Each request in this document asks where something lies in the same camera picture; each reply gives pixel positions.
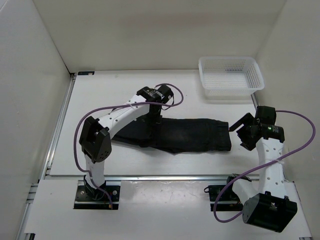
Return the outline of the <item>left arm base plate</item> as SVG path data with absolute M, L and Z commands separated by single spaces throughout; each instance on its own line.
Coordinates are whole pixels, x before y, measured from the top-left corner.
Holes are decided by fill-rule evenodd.
M 108 196 L 98 189 L 90 192 L 83 182 L 76 189 L 73 208 L 75 210 L 118 210 L 120 201 L 120 185 L 105 185 L 104 190 Z

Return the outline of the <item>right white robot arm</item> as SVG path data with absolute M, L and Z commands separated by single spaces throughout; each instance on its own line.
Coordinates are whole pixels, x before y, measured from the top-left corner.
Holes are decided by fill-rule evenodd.
M 281 233 L 296 215 L 298 207 L 288 197 L 283 166 L 276 161 L 282 156 L 285 141 L 284 129 L 276 125 L 276 117 L 275 108 L 259 106 L 255 115 L 247 113 L 229 128 L 231 132 L 236 131 L 242 147 L 257 150 L 260 165 L 269 166 L 259 171 L 258 189 L 243 176 L 226 185 L 224 193 L 230 200 L 239 198 L 244 223 Z

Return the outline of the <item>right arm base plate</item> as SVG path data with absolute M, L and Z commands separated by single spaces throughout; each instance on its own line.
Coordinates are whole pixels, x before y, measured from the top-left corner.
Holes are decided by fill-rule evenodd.
M 216 211 L 217 212 L 240 212 L 243 210 L 243 204 L 240 198 L 236 195 L 236 193 L 232 190 L 232 186 L 229 186 L 227 190 L 225 190 L 218 201 L 216 201 L 218 195 L 235 177 L 237 174 L 232 174 L 225 179 L 214 179 L 209 182 L 208 186 L 203 189 L 205 194 L 208 194 L 210 201 L 210 210 L 214 210 L 214 203 L 217 202 Z

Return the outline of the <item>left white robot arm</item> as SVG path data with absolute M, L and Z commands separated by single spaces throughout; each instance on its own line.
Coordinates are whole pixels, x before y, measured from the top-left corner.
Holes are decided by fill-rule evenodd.
M 163 106 L 174 97 L 172 89 L 167 84 L 159 84 L 155 88 L 143 87 L 124 105 L 110 107 L 111 112 L 94 118 L 91 113 L 80 121 L 83 126 L 79 144 L 84 154 L 86 168 L 80 167 L 77 151 L 74 159 L 78 169 L 85 173 L 85 191 L 93 200 L 109 196 L 105 189 L 104 160 L 112 152 L 111 140 L 124 127 L 144 115 L 155 118 L 160 115 Z

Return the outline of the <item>black trousers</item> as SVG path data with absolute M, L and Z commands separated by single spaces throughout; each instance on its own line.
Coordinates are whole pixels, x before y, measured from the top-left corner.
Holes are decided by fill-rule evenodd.
M 208 118 L 161 118 L 157 123 L 139 118 L 121 129 L 113 140 L 171 154 L 229 152 L 232 148 L 229 124 Z

